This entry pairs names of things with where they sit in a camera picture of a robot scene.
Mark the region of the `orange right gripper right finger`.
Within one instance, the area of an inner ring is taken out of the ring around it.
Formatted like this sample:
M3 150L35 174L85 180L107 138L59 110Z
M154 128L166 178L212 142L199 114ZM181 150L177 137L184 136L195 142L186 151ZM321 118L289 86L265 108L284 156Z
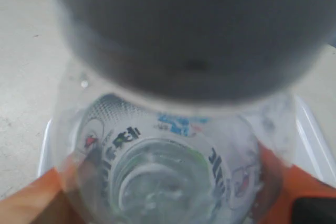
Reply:
M263 185L250 212L256 223L335 223L334 187L259 148Z

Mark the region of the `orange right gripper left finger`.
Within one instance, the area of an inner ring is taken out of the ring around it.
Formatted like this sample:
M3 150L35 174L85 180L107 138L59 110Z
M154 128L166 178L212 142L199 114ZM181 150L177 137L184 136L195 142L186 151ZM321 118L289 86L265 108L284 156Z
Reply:
M87 210L79 199L79 172L87 160L75 163L70 155L65 169L50 169L28 186L1 200L1 223L86 223Z

